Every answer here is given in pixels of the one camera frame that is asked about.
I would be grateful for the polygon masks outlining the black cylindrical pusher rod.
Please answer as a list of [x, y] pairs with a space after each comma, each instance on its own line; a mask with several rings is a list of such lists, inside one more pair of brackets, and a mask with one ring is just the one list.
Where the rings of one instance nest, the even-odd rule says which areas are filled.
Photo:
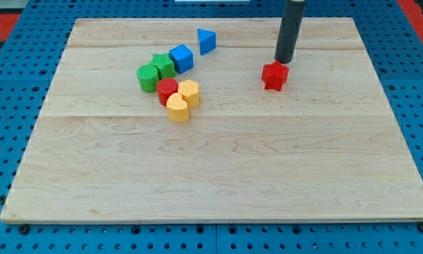
[[306, 0], [285, 0], [274, 54], [275, 60], [282, 64], [293, 59], [306, 3]]

